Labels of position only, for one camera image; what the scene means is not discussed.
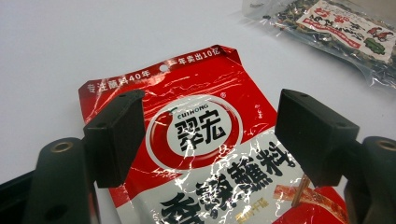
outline white background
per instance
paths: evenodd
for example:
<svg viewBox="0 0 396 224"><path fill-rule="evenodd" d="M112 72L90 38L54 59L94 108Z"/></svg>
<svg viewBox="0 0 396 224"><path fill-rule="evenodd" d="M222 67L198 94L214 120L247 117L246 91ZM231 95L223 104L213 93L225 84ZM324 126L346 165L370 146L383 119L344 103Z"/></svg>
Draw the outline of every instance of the white background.
<svg viewBox="0 0 396 224"><path fill-rule="evenodd" d="M238 50L277 108L283 88L320 100L361 127L358 141L396 138L396 93L354 66L244 18L241 1L0 0L0 184L35 169L39 150L83 137L78 88L221 44ZM118 218L99 190L103 223Z"/></svg>

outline plastic packaging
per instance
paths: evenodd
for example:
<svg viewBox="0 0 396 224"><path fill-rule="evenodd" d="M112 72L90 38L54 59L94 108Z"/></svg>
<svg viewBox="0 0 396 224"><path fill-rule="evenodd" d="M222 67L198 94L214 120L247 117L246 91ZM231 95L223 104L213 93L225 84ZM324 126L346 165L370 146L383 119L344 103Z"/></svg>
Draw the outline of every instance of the plastic packaging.
<svg viewBox="0 0 396 224"><path fill-rule="evenodd" d="M394 24L349 1L244 0L244 14L356 65L371 86L396 89Z"/></svg>
<svg viewBox="0 0 396 224"><path fill-rule="evenodd" d="M134 89L146 93L147 133L125 183L110 190L122 223L347 223L333 188L311 185L291 208L303 171L235 49L89 81L79 89L85 122Z"/></svg>

